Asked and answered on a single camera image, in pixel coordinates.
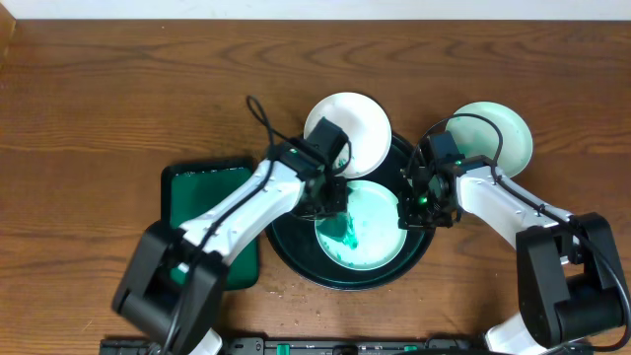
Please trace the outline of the green scouring sponge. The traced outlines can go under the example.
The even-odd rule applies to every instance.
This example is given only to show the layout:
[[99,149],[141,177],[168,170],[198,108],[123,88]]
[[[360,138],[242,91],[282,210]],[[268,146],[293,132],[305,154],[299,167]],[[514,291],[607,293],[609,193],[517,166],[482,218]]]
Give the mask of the green scouring sponge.
[[354,221],[348,212],[338,213],[334,217],[318,221],[315,229],[320,235],[351,249],[355,249],[358,245]]

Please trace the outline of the rectangular green tray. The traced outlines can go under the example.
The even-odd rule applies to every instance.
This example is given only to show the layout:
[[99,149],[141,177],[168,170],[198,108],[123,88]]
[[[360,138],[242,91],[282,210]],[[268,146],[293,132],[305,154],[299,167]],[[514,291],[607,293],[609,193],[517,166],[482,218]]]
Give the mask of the rectangular green tray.
[[[247,157],[197,160],[168,166],[161,173],[161,219],[176,228],[213,208],[240,187],[254,170]],[[259,277],[259,243],[253,240],[230,268],[226,289],[253,286]]]

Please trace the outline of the round black tray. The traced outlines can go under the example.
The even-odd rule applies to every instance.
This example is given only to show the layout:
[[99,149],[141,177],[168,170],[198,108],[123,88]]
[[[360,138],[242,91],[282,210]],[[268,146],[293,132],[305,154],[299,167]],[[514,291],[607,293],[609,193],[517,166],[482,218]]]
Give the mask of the round black tray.
[[[370,174],[353,180],[369,180],[389,189],[397,196],[405,187],[400,170],[407,164],[412,145],[397,134],[392,135],[385,160]],[[335,263],[320,247],[315,222],[285,214],[275,220],[266,234],[283,261],[301,276],[323,287],[360,291],[383,286],[409,271],[424,255],[434,233],[406,231],[402,250],[383,267],[355,271]]]

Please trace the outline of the white plate with green streaks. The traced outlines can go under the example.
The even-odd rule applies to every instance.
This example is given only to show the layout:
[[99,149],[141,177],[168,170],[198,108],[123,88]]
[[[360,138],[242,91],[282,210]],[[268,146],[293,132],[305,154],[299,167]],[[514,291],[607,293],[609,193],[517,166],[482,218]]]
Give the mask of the white plate with green streaks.
[[351,153],[345,145],[334,167],[348,166],[341,175],[361,178],[373,172],[386,158],[391,144],[391,127],[384,109],[371,98],[342,92],[321,100],[309,113],[303,136],[307,138],[322,119],[340,127],[348,136]]

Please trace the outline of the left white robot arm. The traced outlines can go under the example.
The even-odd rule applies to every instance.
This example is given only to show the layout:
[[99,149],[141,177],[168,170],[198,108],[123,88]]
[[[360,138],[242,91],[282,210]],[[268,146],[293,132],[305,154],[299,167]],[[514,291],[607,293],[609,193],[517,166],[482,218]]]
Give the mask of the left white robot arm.
[[304,138],[271,147],[252,176],[207,212],[176,228],[148,227],[112,300],[112,308],[163,354],[217,354],[214,330],[229,269],[268,225],[293,213],[324,219],[346,209],[336,162],[352,150],[342,124],[320,118]]

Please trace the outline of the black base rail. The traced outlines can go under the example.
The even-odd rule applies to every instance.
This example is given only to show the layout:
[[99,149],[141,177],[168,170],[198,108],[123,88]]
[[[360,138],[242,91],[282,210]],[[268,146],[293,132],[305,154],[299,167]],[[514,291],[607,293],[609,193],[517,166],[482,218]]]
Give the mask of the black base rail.
[[[104,339],[100,355],[159,355],[157,343],[141,339]],[[489,354],[466,340],[430,339],[406,341],[264,340],[257,337],[224,339],[218,355],[396,355],[396,354]]]

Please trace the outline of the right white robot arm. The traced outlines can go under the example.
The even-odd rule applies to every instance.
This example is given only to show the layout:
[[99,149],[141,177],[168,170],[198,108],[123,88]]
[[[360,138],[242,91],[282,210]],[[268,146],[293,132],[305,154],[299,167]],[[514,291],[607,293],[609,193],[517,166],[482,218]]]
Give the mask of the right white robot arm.
[[517,252],[519,312],[490,328],[505,354],[592,351],[586,337],[630,326],[630,296],[608,222],[574,215],[515,184],[485,156],[467,158],[450,132],[423,137],[403,171],[399,226],[433,232],[477,216]]

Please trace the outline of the mint plate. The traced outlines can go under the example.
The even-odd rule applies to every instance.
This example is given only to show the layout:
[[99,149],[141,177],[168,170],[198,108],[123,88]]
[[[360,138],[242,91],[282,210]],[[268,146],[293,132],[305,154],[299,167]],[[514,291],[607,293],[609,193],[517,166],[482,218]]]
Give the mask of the mint plate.
[[335,263],[355,271],[375,270],[385,266],[402,250],[407,232],[398,227],[396,196],[386,187],[369,180],[347,183],[347,211],[354,221],[358,245],[351,249],[320,235],[315,236]]
[[[500,130],[503,146],[498,166],[509,177],[520,174],[533,153],[533,139],[526,122],[511,108],[493,102],[475,102],[462,106],[456,114],[473,113],[492,121]],[[449,131],[458,149],[467,158],[486,156],[492,159],[498,146],[495,129],[485,121],[472,117],[457,117],[448,121]]]

